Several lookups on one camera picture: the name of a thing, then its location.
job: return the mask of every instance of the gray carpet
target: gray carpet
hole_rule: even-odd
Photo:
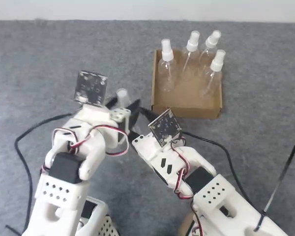
[[[180,118],[183,129],[224,144],[252,202],[265,206],[295,144],[295,24],[203,22],[0,22],[0,236],[5,224],[21,230],[28,180],[14,139],[42,119],[74,111],[79,70],[109,77],[108,94],[127,88],[149,107],[152,52],[169,37],[183,46],[191,30],[207,37],[222,31],[225,49],[224,108],[218,120]],[[33,174],[51,147],[47,124],[21,141]],[[139,125],[147,131],[145,119]],[[187,138],[202,156],[235,184],[222,150]],[[90,195],[108,203],[123,236],[173,236],[189,203],[180,201],[134,151],[107,157],[91,180]],[[295,161],[269,210],[295,236]]]

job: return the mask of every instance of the white wall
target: white wall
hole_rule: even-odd
[[[0,20],[37,18],[295,22],[295,0],[0,0]]]

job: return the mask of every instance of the circuit board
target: circuit board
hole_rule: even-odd
[[[149,124],[148,127],[161,147],[165,146],[181,131],[181,127],[170,108]]]
[[[106,76],[94,72],[80,71],[74,100],[93,106],[102,106],[105,102],[106,89]]]

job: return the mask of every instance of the perforated panel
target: perforated panel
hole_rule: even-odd
[[[112,219],[106,216],[102,227],[98,231],[99,236],[119,236],[117,230],[113,226]]]
[[[205,213],[212,212],[235,188],[221,175],[217,175],[194,196],[194,202]]]
[[[85,197],[85,182],[72,184],[42,174],[37,186],[36,198],[65,209],[76,209],[80,199]]]

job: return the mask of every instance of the red and white wire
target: red and white wire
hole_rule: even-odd
[[[185,199],[192,199],[193,196],[184,196],[181,194],[181,192],[178,190],[179,189],[179,186],[180,186],[180,183],[181,183],[181,180],[182,180],[182,177],[183,177],[183,172],[184,172],[184,168],[182,168],[179,172],[178,172],[178,178],[177,178],[177,182],[176,182],[176,186],[175,186],[175,189],[174,189],[174,192],[176,193],[176,195],[178,196],[179,199],[182,199],[182,200],[185,200]]]
[[[126,132],[124,132],[122,129],[119,129],[119,128],[116,128],[114,126],[110,126],[110,125],[106,125],[106,124],[100,124],[100,125],[96,125],[94,127],[92,127],[88,134],[86,135],[86,137],[79,141],[79,142],[76,142],[75,144],[71,145],[71,148],[78,148],[80,145],[82,145],[84,142],[86,142],[90,137],[91,137],[91,131],[94,130],[94,129],[98,129],[98,128],[106,128],[106,129],[111,129],[111,130],[114,130],[122,135],[124,135],[126,137],[126,143],[127,143],[127,148],[124,150],[124,151],[121,151],[121,152],[116,152],[116,153],[110,153],[110,152],[106,152],[106,154],[108,156],[121,156],[121,155],[124,155],[128,152],[129,148],[130,148],[130,143],[129,143],[129,140],[128,140],[128,135]]]
[[[55,136],[56,136],[56,133],[57,133],[58,131],[63,131],[63,132],[70,133],[70,134],[74,137],[75,142],[76,142],[76,143],[79,142],[78,137],[77,137],[76,133],[75,133],[73,130],[71,130],[71,129],[66,129],[66,128],[56,128],[56,129],[54,129],[54,131],[53,131],[52,146],[54,145]],[[75,150],[75,153],[76,153],[76,154],[79,152],[79,149],[78,149],[78,148],[76,148],[76,149],[72,149],[72,147],[71,147],[70,152],[71,152],[72,150]]]
[[[183,155],[181,155],[181,154],[177,151],[177,149],[173,146],[173,143],[171,143],[171,148],[172,148],[172,150],[173,150],[174,152],[176,152],[176,153],[178,154],[178,156],[180,157],[180,159],[184,161],[184,163],[185,163],[185,165],[186,165],[186,170],[185,170],[185,172],[184,172],[184,176],[187,175],[187,174],[189,173],[189,171],[190,171],[190,164],[189,164],[189,162],[187,161],[187,159],[186,159]]]

